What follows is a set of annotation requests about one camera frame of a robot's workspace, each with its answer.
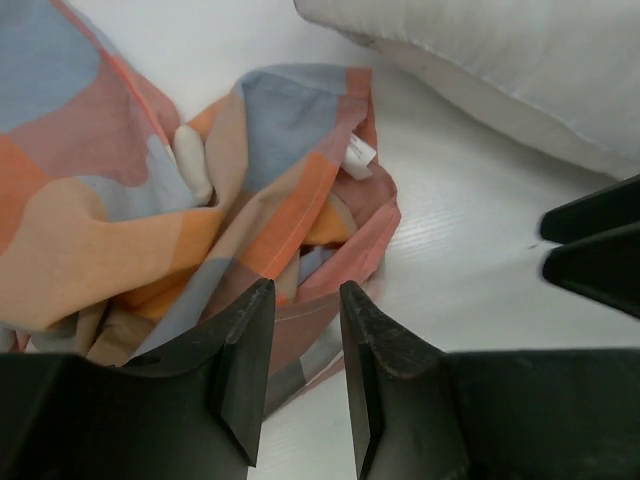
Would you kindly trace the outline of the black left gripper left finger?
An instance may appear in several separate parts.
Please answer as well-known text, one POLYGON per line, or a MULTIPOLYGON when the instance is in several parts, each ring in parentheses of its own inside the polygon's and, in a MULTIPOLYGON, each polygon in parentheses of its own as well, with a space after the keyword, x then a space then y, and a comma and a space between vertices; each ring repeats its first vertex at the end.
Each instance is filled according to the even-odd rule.
POLYGON ((275 317, 271 281, 121 367, 1 358, 5 479, 243 479, 257 462, 275 317))

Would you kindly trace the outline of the multicolour checked pillowcase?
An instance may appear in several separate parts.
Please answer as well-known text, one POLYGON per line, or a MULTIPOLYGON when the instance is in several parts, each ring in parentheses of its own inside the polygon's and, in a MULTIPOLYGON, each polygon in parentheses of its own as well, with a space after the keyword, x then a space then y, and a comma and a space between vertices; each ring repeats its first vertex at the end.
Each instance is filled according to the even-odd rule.
POLYGON ((399 224, 372 73, 250 71, 192 119, 64 1, 1 5, 1 349, 121 366, 274 281, 265 409, 343 367, 399 224))

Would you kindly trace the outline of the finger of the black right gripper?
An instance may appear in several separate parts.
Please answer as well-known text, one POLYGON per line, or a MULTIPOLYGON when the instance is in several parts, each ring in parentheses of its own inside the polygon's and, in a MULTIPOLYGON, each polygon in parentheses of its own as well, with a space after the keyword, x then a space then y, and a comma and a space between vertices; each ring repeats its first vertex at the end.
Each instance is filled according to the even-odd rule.
POLYGON ((546 212, 542 239, 567 244, 639 221, 639 176, 616 183, 546 212))
POLYGON ((542 265, 549 283, 631 317, 639 316, 639 224, 554 248, 542 265))

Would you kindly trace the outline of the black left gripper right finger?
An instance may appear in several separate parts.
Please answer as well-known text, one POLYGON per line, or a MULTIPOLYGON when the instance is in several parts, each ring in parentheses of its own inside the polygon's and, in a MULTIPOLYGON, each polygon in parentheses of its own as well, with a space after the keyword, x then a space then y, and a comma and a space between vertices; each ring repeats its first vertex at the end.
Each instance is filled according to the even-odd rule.
POLYGON ((445 352, 355 282, 340 322, 360 479, 635 479, 637 349, 445 352))

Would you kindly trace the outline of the white pillow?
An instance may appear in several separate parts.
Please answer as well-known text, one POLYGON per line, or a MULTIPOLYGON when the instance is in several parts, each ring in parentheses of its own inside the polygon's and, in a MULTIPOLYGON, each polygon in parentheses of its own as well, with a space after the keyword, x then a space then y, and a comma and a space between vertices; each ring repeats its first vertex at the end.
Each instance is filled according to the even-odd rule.
POLYGON ((412 73, 477 121, 622 180, 639 171, 635 1, 299 1, 305 20, 412 73))

